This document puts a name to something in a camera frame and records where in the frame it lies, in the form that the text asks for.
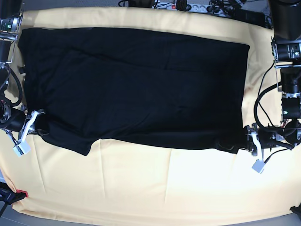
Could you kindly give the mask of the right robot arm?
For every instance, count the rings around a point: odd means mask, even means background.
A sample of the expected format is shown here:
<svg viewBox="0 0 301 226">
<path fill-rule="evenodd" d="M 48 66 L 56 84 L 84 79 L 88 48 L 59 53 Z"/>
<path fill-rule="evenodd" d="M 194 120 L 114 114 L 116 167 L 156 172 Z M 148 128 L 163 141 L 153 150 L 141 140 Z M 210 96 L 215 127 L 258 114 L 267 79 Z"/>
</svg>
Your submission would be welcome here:
<svg viewBox="0 0 301 226">
<path fill-rule="evenodd" d="M 0 128 L 12 136 L 12 132 L 18 132 L 19 137 L 27 134 L 44 136 L 49 133 L 42 114 L 38 110 L 37 118 L 30 124 L 31 116 L 26 113 L 25 106 L 16 109 L 23 99 L 23 89 L 16 73 L 10 67 L 13 62 L 14 51 L 18 40 L 19 28 L 23 19 L 22 0 L 2 0 L 0 2 Z M 18 90 L 18 99 L 12 102 L 5 97 L 5 90 L 9 85 L 9 78 L 15 80 Z"/>
</svg>

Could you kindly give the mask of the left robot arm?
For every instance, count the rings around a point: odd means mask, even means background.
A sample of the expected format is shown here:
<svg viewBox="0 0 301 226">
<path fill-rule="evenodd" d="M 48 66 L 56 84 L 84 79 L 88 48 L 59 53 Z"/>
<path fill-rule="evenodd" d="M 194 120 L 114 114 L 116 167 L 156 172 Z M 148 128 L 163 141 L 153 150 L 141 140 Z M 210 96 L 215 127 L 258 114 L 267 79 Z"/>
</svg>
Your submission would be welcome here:
<svg viewBox="0 0 301 226">
<path fill-rule="evenodd" d="M 234 138 L 218 142 L 218 150 L 234 153 L 242 148 L 261 154 L 265 148 L 292 150 L 301 143 L 301 2 L 270 0 L 269 9 L 274 32 L 271 40 L 272 66 L 280 72 L 280 81 L 258 92 L 253 107 L 255 123 L 251 127 L 246 126 Z M 282 94 L 283 126 L 265 127 L 258 118 L 258 107 L 264 95 L 273 89 Z"/>
</svg>

